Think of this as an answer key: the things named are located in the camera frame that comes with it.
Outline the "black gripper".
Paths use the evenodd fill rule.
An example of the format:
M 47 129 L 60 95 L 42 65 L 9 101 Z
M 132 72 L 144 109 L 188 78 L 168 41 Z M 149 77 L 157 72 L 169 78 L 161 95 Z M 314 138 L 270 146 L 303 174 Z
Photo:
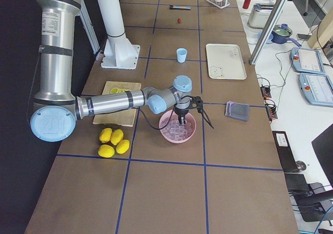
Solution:
M 185 125 L 186 124 L 186 119 L 185 116 L 186 114 L 189 112 L 189 109 L 185 108 L 185 109 L 180 109 L 178 107 L 175 107 L 174 112 L 177 114 L 178 116 L 178 122 L 179 125 Z

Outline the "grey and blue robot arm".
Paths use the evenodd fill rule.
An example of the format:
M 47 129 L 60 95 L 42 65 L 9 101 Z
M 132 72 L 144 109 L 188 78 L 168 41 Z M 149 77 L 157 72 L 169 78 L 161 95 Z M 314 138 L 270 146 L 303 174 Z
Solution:
M 190 108 L 192 81 L 177 76 L 163 90 L 146 87 L 101 96 L 82 96 L 87 73 L 73 67 L 74 32 L 82 22 L 92 50 L 100 50 L 84 0 L 36 0 L 42 9 L 41 44 L 36 70 L 40 90 L 33 98 L 33 113 L 28 120 L 32 133 L 47 142 L 66 139 L 77 120 L 87 116 L 124 111 L 141 106 L 159 114 L 173 108 L 181 124 Z

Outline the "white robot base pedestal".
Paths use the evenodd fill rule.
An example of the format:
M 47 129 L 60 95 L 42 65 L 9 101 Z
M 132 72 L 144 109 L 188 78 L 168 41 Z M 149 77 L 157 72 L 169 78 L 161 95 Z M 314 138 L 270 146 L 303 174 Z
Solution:
M 108 36 L 103 68 L 134 70 L 140 46 L 133 45 L 126 37 L 119 0 L 97 0 Z

